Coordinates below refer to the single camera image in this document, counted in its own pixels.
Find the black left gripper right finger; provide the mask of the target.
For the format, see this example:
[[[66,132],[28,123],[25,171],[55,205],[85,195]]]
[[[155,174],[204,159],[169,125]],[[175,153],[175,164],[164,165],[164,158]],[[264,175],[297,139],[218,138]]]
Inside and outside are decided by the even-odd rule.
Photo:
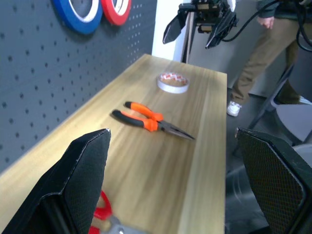
[[[312,169],[286,141],[237,128],[251,190],[268,223],[259,234],[312,232]]]

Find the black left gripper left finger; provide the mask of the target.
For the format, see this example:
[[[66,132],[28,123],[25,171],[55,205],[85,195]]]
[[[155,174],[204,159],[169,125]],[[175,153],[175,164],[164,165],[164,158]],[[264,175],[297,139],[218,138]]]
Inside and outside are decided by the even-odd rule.
[[[104,178],[110,129],[73,140],[7,224],[5,234],[86,234]]]

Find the bystander bare hand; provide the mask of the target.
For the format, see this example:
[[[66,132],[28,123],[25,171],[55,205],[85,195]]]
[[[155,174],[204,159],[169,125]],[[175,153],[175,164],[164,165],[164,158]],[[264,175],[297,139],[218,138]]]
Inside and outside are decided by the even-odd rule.
[[[269,17],[269,18],[257,18],[257,22],[265,27],[266,29],[272,29],[273,28],[273,23],[274,23],[274,17]]]

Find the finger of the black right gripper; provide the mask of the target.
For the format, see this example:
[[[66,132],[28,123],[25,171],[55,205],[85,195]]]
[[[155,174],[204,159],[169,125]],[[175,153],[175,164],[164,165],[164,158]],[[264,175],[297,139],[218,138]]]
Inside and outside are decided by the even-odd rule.
[[[182,15],[176,15],[166,26],[163,34],[163,44],[175,41],[181,34],[182,29],[185,27],[186,17]]]
[[[206,49],[218,46],[220,42],[229,34],[233,27],[236,27],[237,18],[235,12],[226,12],[220,20],[212,27],[208,37]]]

